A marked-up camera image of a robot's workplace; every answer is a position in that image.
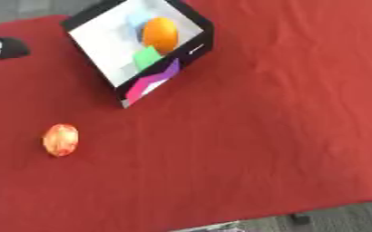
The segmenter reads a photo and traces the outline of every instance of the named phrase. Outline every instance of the black object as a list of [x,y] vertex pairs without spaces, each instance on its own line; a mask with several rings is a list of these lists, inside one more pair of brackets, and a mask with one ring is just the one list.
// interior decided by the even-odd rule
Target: black object
[[[90,20],[94,19],[95,17],[102,15],[103,13],[113,9],[115,6],[125,2],[126,0],[107,0],[102,1],[97,5],[90,6],[89,8],[85,9],[81,13],[67,19],[66,21],[62,22],[62,26],[65,28],[67,32],[71,32],[73,29],[79,27],[82,24],[86,24]],[[179,12],[187,16],[191,19],[197,26],[202,29],[202,32],[197,36],[190,39],[184,45],[178,47],[171,53],[167,54],[164,58],[160,59],[157,63],[151,65],[150,67],[146,68],[142,72],[139,72],[132,78],[130,78],[127,82],[123,83],[118,87],[114,87],[110,81],[109,84],[113,86],[118,98],[121,101],[126,99],[125,94],[133,87],[135,83],[139,79],[145,76],[153,75],[156,73],[164,72],[168,66],[173,63],[176,59],[179,59],[181,69],[185,68],[198,58],[202,57],[205,53],[212,50],[213,47],[213,40],[214,40],[214,25],[211,21],[200,15],[194,9],[192,9],[189,5],[186,5],[182,1],[179,0],[164,0],[174,8],[176,8]],[[76,46],[83,50],[74,39],[74,43]]]
[[310,224],[310,216],[304,214],[291,214],[289,215],[294,225],[305,226]]
[[24,42],[13,37],[0,37],[0,42],[3,44],[0,53],[0,60],[19,58],[31,53]]

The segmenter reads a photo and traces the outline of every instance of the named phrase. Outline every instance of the red apple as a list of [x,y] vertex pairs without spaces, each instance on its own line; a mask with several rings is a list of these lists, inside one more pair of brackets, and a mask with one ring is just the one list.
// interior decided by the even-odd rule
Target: red apple
[[55,157],[74,152],[79,142],[79,132],[68,124],[56,124],[44,135],[44,147]]

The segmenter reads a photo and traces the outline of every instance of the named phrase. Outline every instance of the table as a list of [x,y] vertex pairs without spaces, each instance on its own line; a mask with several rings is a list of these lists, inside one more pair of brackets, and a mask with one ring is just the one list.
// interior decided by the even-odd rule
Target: table
[[[54,15],[0,24],[0,231],[168,231],[372,200],[372,0],[190,3],[215,50],[123,110]],[[41,146],[80,131],[74,155]]]

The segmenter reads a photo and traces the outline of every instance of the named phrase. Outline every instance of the box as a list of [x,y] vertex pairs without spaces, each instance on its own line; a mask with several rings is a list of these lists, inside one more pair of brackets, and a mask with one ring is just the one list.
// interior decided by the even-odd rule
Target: box
[[[159,55],[142,42],[142,27],[170,19],[178,43]],[[124,108],[173,78],[213,47],[214,26],[180,0],[110,0],[62,22],[76,45],[114,88]]]

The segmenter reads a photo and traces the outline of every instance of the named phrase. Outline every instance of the green block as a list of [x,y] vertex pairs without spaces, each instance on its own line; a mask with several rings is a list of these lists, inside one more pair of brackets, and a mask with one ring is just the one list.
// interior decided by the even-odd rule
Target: green block
[[161,59],[161,55],[153,46],[140,50],[133,56],[137,68],[142,71]]

